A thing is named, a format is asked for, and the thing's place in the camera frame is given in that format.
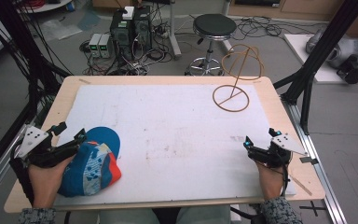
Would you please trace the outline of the grey and black machine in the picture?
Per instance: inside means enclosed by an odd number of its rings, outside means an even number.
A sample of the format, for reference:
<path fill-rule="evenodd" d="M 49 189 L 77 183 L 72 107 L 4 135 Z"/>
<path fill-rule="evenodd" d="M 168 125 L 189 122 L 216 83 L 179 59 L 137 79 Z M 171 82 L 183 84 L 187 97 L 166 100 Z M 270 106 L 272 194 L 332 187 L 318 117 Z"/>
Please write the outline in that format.
<path fill-rule="evenodd" d="M 358 84 L 358 40 L 342 37 L 316 73 L 316 81 Z"/>

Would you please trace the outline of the person's right hand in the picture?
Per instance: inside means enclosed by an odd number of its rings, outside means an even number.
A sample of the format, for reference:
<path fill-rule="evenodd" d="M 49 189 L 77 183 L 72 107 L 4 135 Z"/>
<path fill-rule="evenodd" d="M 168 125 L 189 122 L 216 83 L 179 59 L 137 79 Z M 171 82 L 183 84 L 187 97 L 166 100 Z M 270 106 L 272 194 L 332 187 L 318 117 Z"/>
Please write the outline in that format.
<path fill-rule="evenodd" d="M 259 173 L 259 183 L 264 200 L 268 201 L 281 196 L 283 172 L 280 168 L 268 168 L 263 163 L 256 164 Z"/>

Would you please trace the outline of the white platform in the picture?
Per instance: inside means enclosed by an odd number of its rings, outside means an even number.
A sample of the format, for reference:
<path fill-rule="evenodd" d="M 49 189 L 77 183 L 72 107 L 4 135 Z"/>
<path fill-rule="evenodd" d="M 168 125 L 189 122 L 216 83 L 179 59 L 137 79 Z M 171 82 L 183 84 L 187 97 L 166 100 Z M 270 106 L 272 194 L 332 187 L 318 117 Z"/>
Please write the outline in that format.
<path fill-rule="evenodd" d="M 284 40 L 296 54 L 301 63 L 304 63 L 309 54 L 306 52 L 306 44 L 311 35 L 291 35 L 285 34 Z M 314 77 L 314 81 L 319 84 L 345 84 L 345 81 L 337 75 L 337 70 L 327 63 L 323 63 Z"/>

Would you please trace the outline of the black tape cross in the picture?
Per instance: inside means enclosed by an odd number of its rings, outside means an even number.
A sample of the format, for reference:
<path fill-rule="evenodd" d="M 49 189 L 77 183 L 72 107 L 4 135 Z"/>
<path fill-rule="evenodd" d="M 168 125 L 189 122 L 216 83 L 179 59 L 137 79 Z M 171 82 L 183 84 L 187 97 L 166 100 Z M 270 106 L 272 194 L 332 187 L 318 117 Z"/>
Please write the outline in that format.
<path fill-rule="evenodd" d="M 310 211 L 315 217 L 327 211 L 323 201 L 310 201 L 308 204 L 300 205 L 299 209 Z"/>

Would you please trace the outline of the person's left hand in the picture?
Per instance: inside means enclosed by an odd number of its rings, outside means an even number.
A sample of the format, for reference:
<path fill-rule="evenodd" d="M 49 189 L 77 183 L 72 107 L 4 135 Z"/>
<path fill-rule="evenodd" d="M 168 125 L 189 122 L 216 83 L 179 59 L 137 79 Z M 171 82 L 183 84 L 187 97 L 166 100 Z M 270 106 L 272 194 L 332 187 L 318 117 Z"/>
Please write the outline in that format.
<path fill-rule="evenodd" d="M 33 208 L 51 208 L 55 202 L 62 175 L 73 157 L 67 158 L 54 167 L 40 168 L 31 164 L 28 174 L 34 191 Z"/>

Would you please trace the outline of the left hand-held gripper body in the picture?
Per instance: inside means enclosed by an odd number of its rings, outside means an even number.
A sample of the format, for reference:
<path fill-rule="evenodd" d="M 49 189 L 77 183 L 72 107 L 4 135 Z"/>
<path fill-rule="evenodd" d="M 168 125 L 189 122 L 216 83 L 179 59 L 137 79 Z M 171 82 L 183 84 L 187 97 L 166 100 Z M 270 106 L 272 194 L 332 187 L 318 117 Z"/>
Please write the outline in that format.
<path fill-rule="evenodd" d="M 13 158 L 19 159 L 22 164 L 33 164 L 40 168 L 54 167 L 67 158 L 74 156 L 80 145 L 71 141 L 54 147 L 51 140 L 55 135 L 50 129 L 42 131 L 32 125 L 27 125 L 27 129 L 19 146 L 13 152 Z"/>

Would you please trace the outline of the black metal frame post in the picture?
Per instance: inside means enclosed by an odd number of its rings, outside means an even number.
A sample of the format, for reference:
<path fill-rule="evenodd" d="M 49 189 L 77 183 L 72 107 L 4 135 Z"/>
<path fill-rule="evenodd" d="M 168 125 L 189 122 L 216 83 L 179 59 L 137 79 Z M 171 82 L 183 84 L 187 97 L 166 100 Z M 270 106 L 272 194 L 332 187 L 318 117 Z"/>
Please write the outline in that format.
<path fill-rule="evenodd" d="M 290 84 L 288 90 L 281 95 L 281 98 L 289 105 L 296 105 L 298 97 L 303 94 L 299 124 L 305 134 L 309 134 L 310 98 L 313 79 L 327 56 L 346 34 L 357 17 L 358 0 L 344 0 L 308 59 L 295 73 L 273 84 L 275 89 Z"/>
<path fill-rule="evenodd" d="M 0 0 L 0 22 L 9 34 L 9 37 L 3 37 L 4 32 L 0 30 L 0 42 L 28 81 L 28 103 L 1 139 L 0 159 L 14 134 L 26 121 L 36 116 L 38 103 L 43 98 L 58 93 L 61 86 L 58 77 L 72 75 L 69 70 L 63 70 L 42 54 L 23 21 L 22 11 L 21 4 L 15 0 Z"/>

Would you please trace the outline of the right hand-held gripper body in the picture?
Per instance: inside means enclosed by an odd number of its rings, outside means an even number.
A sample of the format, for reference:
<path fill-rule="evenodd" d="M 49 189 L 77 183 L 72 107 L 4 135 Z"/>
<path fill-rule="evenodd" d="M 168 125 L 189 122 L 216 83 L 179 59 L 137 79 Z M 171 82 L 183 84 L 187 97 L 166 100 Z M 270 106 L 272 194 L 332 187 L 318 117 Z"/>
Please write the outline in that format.
<path fill-rule="evenodd" d="M 267 149 L 254 145 L 252 148 L 247 149 L 247 152 L 250 159 L 265 163 L 272 168 L 288 164 L 293 153 L 307 155 L 306 150 L 288 133 L 272 137 Z"/>

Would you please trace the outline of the white foam mat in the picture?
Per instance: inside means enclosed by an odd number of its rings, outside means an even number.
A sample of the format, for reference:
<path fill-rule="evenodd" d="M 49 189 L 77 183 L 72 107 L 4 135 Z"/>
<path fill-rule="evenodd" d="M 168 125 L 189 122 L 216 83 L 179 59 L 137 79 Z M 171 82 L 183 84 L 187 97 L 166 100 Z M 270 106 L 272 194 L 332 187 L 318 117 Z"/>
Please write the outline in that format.
<path fill-rule="evenodd" d="M 60 140 L 109 127 L 120 139 L 122 177 L 93 196 L 58 197 L 58 206 L 176 203 L 258 197 L 255 163 L 243 145 L 269 146 L 269 122 L 256 89 L 199 85 L 86 85 Z"/>

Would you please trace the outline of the black computer tower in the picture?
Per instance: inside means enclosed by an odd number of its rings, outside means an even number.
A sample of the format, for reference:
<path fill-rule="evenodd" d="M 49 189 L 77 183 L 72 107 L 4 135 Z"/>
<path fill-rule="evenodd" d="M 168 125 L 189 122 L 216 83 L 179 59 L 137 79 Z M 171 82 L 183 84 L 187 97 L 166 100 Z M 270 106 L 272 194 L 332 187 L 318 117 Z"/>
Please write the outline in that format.
<path fill-rule="evenodd" d="M 150 6 L 137 7 L 134 10 L 134 27 L 138 44 L 144 49 L 152 49 Z"/>
<path fill-rule="evenodd" d="M 110 25 L 110 34 L 112 36 L 116 53 L 123 56 L 126 60 L 132 60 L 131 46 L 134 39 L 134 29 L 132 20 L 124 20 L 123 9 L 117 10 Z"/>

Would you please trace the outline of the blue and orange cap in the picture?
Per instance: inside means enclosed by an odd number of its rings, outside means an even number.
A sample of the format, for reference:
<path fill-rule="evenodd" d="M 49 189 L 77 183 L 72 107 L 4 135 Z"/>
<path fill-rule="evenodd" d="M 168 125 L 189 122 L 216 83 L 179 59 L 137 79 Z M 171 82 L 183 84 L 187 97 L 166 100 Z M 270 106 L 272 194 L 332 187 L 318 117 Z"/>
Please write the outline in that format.
<path fill-rule="evenodd" d="M 111 128 L 88 130 L 86 141 L 65 168 L 58 193 L 64 197 L 90 196 L 112 186 L 121 178 L 119 150 L 119 136 Z"/>

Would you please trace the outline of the thin wooden stick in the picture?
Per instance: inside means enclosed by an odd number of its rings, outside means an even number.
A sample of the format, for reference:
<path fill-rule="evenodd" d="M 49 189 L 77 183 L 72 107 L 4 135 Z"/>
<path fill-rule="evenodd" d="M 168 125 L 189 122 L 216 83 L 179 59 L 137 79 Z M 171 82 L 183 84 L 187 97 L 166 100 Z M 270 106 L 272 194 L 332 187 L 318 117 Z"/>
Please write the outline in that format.
<path fill-rule="evenodd" d="M 296 179 L 295 177 L 290 176 L 291 181 L 294 181 L 298 186 L 300 186 L 305 192 L 307 192 L 309 194 L 309 196 L 312 196 L 312 192 L 305 186 L 303 185 L 298 179 Z"/>

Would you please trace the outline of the black round stool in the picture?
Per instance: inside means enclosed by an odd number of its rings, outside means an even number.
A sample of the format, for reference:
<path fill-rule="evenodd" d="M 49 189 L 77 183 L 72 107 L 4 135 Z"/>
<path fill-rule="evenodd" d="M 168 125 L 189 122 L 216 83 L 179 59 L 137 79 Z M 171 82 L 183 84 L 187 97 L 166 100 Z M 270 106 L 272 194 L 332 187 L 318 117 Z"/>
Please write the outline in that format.
<path fill-rule="evenodd" d="M 193 60 L 185 70 L 186 76 L 222 76 L 224 69 L 219 61 L 213 58 L 213 45 L 218 41 L 229 40 L 235 33 L 237 25 L 231 18 L 222 14 L 203 14 L 193 22 L 193 31 L 203 40 L 209 41 L 204 57 Z"/>

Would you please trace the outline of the white box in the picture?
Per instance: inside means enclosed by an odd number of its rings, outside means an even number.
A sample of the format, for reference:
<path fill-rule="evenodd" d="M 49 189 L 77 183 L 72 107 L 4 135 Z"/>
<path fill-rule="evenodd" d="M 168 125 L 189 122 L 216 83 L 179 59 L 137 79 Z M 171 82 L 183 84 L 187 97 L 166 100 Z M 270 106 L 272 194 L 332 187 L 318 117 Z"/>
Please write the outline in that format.
<path fill-rule="evenodd" d="M 124 12 L 122 14 L 122 19 L 125 21 L 130 21 L 133 19 L 134 7 L 124 7 Z"/>

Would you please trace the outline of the grey power supply unit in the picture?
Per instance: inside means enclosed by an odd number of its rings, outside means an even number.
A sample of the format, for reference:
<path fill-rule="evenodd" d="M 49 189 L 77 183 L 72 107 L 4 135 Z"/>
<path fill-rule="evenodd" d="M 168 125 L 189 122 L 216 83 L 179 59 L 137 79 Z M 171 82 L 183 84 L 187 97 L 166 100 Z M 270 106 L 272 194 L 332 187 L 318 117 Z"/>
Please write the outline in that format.
<path fill-rule="evenodd" d="M 101 35 L 101 38 L 99 41 L 99 49 L 100 49 L 102 58 L 109 58 L 111 55 L 109 40 L 110 40 L 110 37 L 108 34 Z"/>
<path fill-rule="evenodd" d="M 89 49 L 91 56 L 94 58 L 99 58 L 101 53 L 99 51 L 99 41 L 101 39 L 101 34 L 93 34 L 89 41 Z"/>

